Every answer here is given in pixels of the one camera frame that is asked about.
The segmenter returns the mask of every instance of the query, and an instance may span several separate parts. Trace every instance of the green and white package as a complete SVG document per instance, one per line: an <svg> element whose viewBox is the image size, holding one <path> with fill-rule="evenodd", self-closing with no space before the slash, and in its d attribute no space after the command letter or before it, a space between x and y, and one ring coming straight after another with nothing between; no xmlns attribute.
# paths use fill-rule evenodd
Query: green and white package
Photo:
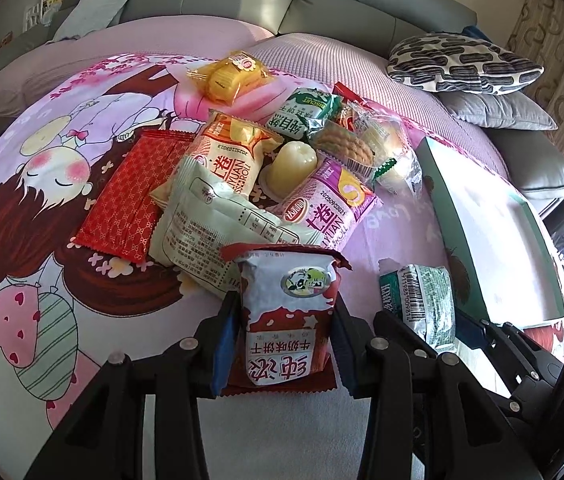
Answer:
<svg viewBox="0 0 564 480"><path fill-rule="evenodd" d="M321 130L341 104L340 96L315 88L298 88L271 116L267 128L291 139L302 140Z"/></svg>
<svg viewBox="0 0 564 480"><path fill-rule="evenodd" d="M444 267L409 265L380 276L382 308L398 316L435 351L454 348L455 307Z"/></svg>

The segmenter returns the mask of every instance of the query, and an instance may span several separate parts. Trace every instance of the yellow snack package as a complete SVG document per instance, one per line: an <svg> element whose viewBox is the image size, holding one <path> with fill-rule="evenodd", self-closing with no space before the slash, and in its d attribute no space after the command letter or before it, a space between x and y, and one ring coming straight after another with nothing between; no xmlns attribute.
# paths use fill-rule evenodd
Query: yellow snack package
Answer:
<svg viewBox="0 0 564 480"><path fill-rule="evenodd" d="M229 57L190 70L187 75L211 101L231 106L241 95L259 88L274 76L264 64L238 50Z"/></svg>
<svg viewBox="0 0 564 480"><path fill-rule="evenodd" d="M222 112L209 121L188 147L187 155L248 197L262 168L264 154L282 142L280 134L264 126Z"/></svg>

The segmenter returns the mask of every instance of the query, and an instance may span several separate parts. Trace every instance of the throw pillow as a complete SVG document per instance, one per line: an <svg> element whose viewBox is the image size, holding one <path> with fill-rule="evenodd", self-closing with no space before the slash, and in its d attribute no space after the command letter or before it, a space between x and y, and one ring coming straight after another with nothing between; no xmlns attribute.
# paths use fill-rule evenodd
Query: throw pillow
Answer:
<svg viewBox="0 0 564 480"><path fill-rule="evenodd" d="M484 130L508 167L511 183L528 200L564 198L564 155L542 132Z"/></svg>
<svg viewBox="0 0 564 480"><path fill-rule="evenodd" d="M544 67L490 41L428 34L396 44L389 77L428 92L509 94L534 82Z"/></svg>
<svg viewBox="0 0 564 480"><path fill-rule="evenodd" d="M72 38L78 40L89 32L107 28L128 0L80 0L66 17L49 43Z"/></svg>
<svg viewBox="0 0 564 480"><path fill-rule="evenodd" d="M448 112L462 121L482 128L513 130L557 130L553 118L521 92L506 95L439 92Z"/></svg>

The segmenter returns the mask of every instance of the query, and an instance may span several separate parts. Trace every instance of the sofa seat cushion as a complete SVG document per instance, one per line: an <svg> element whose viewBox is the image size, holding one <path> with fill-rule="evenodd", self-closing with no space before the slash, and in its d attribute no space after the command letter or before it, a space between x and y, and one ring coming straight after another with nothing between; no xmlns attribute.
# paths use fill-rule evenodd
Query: sofa seat cushion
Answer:
<svg viewBox="0 0 564 480"><path fill-rule="evenodd" d="M433 94L388 78L388 61L382 57L312 34L286 34L247 51L271 68L326 84L341 81L357 94L433 130L508 178L504 160L479 126L451 117Z"/></svg>
<svg viewBox="0 0 564 480"><path fill-rule="evenodd" d="M0 117L17 117L68 77L115 54L219 59L271 38L265 28L215 16L163 16L123 23L79 40L44 44L0 70Z"/></svg>

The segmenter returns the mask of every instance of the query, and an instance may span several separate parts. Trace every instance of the red and white biscuit package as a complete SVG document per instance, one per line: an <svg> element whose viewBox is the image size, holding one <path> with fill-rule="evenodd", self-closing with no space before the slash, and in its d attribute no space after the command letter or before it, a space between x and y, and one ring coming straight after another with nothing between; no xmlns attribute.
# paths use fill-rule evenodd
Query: red and white biscuit package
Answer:
<svg viewBox="0 0 564 480"><path fill-rule="evenodd" d="M271 212L321 232L322 246L339 251L379 201L356 176L325 156L303 184Z"/></svg>
<svg viewBox="0 0 564 480"><path fill-rule="evenodd" d="M341 280L337 269L350 269L344 257L318 246L258 244L226 246L222 255L236 262L241 274L250 382L301 384L322 372Z"/></svg>

